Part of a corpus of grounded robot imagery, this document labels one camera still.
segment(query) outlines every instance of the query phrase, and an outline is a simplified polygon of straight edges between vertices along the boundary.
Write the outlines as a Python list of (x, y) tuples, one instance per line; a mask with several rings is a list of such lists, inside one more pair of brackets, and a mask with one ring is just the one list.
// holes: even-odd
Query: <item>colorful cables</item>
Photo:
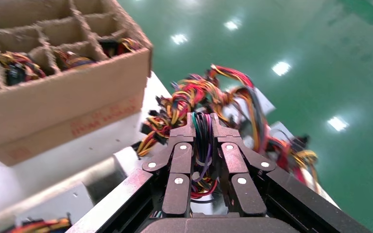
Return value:
[(192, 113), (191, 118), (195, 126), (197, 145), (191, 198), (199, 199), (210, 195), (217, 187), (217, 180), (211, 178), (211, 172), (209, 171), (212, 163), (213, 134), (209, 114)]
[(46, 77), (40, 66), (25, 53), (1, 53), (0, 64), (6, 70), (6, 83), (9, 86)]
[(23, 226), (5, 231), (6, 233), (63, 233), (66, 232), (72, 223), (68, 218), (55, 220), (34, 220), (24, 223)]
[[(218, 75), (222, 75), (241, 83), (241, 86), (229, 91), (219, 89)], [(147, 118), (144, 125), (149, 129), (147, 137), (135, 146), (137, 154), (142, 157), (148, 154), (157, 142), (166, 141), (169, 138), (171, 129), (184, 126), (187, 114), (195, 112), (198, 108), (201, 113), (194, 113), (192, 120), (197, 131), (197, 165), (196, 172), (199, 179), (194, 180), (191, 198), (200, 198), (212, 193), (217, 186), (216, 179), (210, 177), (208, 163), (211, 158), (211, 145), (207, 143), (210, 119), (207, 114), (216, 113), (219, 119), (228, 127), (236, 128), (240, 122), (233, 122), (227, 119), (222, 110), (227, 105), (236, 107), (241, 115), (243, 107), (247, 108), (254, 140), (254, 151), (261, 155), (268, 156), (268, 152), (274, 151), (279, 157), (277, 164), (288, 172), (292, 172), (301, 182), (305, 183), (301, 169), (309, 169), (314, 177), (316, 191), (318, 190), (318, 177), (314, 168), (317, 156), (305, 150), (305, 145), (300, 146), (296, 142), (278, 140), (270, 136), (268, 122), (264, 116), (261, 104), (256, 95), (256, 88), (248, 75), (235, 69), (211, 65), (211, 69), (204, 76), (190, 74), (187, 78), (172, 83), (175, 92), (171, 98), (157, 98), (162, 110)], [(236, 99), (243, 99), (245, 106), (240, 106)]]
[(119, 42), (130, 52), (135, 52), (141, 48), (141, 44), (131, 38), (122, 38)]
[(135, 52), (142, 48), (141, 44), (131, 38), (114, 39), (100, 39), (98, 40), (102, 47), (103, 53), (109, 58), (127, 52)]
[[(223, 92), (218, 88), (217, 75), (238, 80), (243, 86)], [(227, 126), (232, 127), (234, 122), (222, 114), (222, 108), (229, 104), (239, 106), (234, 98), (243, 98), (247, 102), (256, 139), (254, 150), (261, 151), (266, 144), (268, 124), (256, 97), (254, 84), (248, 75), (231, 68), (212, 65), (205, 76), (190, 74), (186, 79), (172, 85), (175, 92), (171, 98), (161, 97), (158, 100), (163, 111), (157, 116), (149, 117), (145, 122), (153, 127), (136, 149), (139, 156), (145, 156), (157, 139), (168, 138), (171, 129), (185, 125), (187, 113), (194, 112), (198, 107), (204, 107), (206, 113), (217, 113)]]
[(95, 61), (87, 57), (79, 56), (71, 51), (64, 52), (56, 50), (55, 52), (62, 62), (61, 65), (65, 69), (84, 68), (95, 63)]

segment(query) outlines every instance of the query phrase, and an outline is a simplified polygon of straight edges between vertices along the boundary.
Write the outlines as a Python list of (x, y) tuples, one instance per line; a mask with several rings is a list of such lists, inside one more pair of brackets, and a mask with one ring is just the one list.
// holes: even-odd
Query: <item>black metal plate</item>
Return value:
[(299, 233), (270, 217), (165, 218), (151, 223), (142, 233)]

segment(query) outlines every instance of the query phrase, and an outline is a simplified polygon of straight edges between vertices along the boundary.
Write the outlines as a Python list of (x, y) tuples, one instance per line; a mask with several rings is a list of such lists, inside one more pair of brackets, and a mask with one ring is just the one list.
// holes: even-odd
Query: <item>green floor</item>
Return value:
[[(154, 44), (170, 92), (211, 63), (251, 76), (277, 108), (269, 122), (311, 135), (323, 187), (373, 231), (373, 0), (119, 2)], [(290, 65), (282, 76), (279, 62)]]

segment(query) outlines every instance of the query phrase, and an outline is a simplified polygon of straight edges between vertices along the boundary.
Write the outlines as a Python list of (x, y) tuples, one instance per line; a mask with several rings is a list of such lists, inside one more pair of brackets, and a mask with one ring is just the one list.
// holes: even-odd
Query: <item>cardboard box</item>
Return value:
[[(109, 59), (98, 39), (123, 37), (137, 40), (143, 48)], [(62, 71), (55, 50), (72, 51), (97, 63)], [(0, 161), (7, 165), (141, 108), (152, 45), (115, 0), (0, 0), (0, 52), (6, 51), (28, 53), (47, 74), (7, 86), (0, 65)], [(110, 108), (120, 113), (108, 112)], [(74, 122), (86, 122), (99, 112), (111, 117), (85, 130), (71, 129)]]

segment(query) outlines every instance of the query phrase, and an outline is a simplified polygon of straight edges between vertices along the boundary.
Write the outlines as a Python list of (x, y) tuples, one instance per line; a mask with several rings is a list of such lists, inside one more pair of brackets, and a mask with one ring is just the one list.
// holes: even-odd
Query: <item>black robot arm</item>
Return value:
[[(170, 132), (168, 146), (137, 169), (68, 233), (369, 233), (275, 163), (247, 148), (234, 129), (211, 114), (214, 170), (229, 213), (192, 213), (196, 133), (187, 124)], [(162, 210), (163, 218), (150, 218)]]

